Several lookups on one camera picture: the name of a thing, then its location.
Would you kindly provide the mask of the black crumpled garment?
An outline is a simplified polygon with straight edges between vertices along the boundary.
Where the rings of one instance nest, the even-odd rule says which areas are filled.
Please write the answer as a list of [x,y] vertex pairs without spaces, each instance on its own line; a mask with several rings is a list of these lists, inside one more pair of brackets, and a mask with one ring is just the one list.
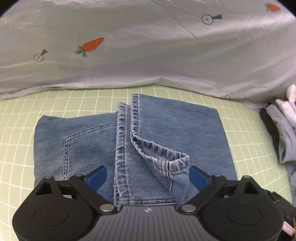
[[272,138],[275,153],[276,153],[277,157],[279,158],[278,148],[279,148],[280,137],[279,137],[279,134],[278,134],[277,127],[273,123],[273,120],[271,119],[271,117],[267,114],[265,108],[262,108],[260,110],[259,115],[260,115],[260,118],[263,121],[266,129],[267,129],[267,132],[270,134],[270,136]]

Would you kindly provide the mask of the light blue folded shirt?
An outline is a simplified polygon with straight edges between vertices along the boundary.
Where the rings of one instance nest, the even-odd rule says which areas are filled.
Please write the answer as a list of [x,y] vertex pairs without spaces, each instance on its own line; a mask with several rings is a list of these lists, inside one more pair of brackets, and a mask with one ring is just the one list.
[[292,193],[295,193],[295,164],[287,164],[287,175]]

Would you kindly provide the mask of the white folded garment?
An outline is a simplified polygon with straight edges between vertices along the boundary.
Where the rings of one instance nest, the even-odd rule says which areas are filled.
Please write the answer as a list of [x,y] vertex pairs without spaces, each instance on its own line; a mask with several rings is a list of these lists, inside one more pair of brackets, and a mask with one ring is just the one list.
[[292,84],[287,88],[286,96],[286,101],[276,99],[275,102],[287,120],[295,126],[295,84]]

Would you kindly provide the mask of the blue denim jeans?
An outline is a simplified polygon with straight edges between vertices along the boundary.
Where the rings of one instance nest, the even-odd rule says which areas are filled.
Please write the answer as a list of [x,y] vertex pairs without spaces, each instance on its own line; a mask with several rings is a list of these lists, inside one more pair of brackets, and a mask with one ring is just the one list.
[[121,205],[183,204],[197,194],[189,169],[237,178],[218,111],[133,94],[115,113],[79,118],[43,116],[34,136],[34,176],[67,180],[99,166],[99,195]]

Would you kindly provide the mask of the grey folded garment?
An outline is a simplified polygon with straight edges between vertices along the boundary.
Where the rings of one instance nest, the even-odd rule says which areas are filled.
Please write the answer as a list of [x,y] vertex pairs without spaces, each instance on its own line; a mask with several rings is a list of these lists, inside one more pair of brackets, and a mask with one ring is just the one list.
[[285,163],[295,161],[295,130],[275,104],[270,104],[266,108],[266,112],[272,119],[278,131],[279,162]]

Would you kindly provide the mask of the grey printed backdrop cloth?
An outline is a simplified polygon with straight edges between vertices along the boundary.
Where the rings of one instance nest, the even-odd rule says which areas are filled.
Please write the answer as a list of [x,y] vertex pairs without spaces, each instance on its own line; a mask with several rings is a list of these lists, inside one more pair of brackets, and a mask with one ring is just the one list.
[[1,98],[156,83],[264,102],[295,82],[278,1],[18,1],[1,15]]

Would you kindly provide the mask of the green grid cutting mat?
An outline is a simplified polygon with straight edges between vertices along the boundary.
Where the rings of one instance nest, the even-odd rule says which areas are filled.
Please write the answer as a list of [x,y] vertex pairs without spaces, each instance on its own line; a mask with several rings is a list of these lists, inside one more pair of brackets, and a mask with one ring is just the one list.
[[158,85],[50,90],[1,101],[1,240],[16,240],[11,219],[34,186],[33,140],[39,118],[112,113],[134,93],[217,109],[238,177],[251,175],[262,187],[292,200],[287,168],[278,162],[264,123],[242,103]]

